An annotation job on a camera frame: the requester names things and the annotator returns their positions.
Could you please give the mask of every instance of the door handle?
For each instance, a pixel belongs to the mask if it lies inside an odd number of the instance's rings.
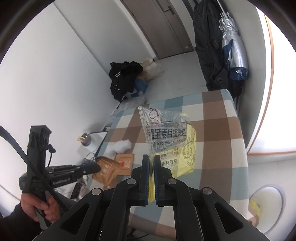
[[[167,12],[167,11],[170,11],[172,13],[172,15],[175,15],[175,12],[171,6],[168,6],[168,10],[165,10],[164,12]]]

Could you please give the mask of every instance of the door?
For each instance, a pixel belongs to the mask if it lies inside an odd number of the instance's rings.
[[[190,39],[168,0],[122,0],[159,59],[193,51]]]

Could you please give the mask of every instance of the silver screw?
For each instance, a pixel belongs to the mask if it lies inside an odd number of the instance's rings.
[[[100,195],[101,194],[101,189],[99,189],[99,188],[94,188],[93,190],[92,190],[92,195]]]
[[[128,184],[135,184],[136,180],[134,178],[128,179]]]
[[[204,188],[202,191],[204,194],[207,194],[207,195],[210,195],[212,193],[212,189],[210,188]]]
[[[176,183],[177,183],[177,180],[174,179],[174,178],[170,178],[170,179],[168,180],[168,184],[176,184]]]

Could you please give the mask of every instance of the checkered tablecloth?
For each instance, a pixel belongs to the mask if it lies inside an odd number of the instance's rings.
[[[227,90],[192,94],[149,104],[147,107],[185,112],[196,130],[195,168],[178,177],[189,187],[211,187],[244,217],[248,209],[248,165],[242,131],[232,98]],[[138,108],[118,113],[108,132],[99,156],[107,156],[110,143],[129,139],[136,168],[148,154]],[[117,176],[111,187],[95,180],[90,189],[112,188],[129,176]],[[155,201],[146,207],[131,207],[129,225],[141,231],[176,239],[173,207],[158,207]]]

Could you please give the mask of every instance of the black clothes pile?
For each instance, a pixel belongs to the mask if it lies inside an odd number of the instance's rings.
[[[221,8],[216,0],[202,0],[194,7],[196,53],[209,91],[227,89],[232,98],[242,92],[243,81],[232,80],[222,56]]]
[[[122,101],[127,92],[133,93],[135,89],[135,80],[143,71],[143,67],[135,62],[111,63],[109,77],[112,79],[111,93],[114,99]]]

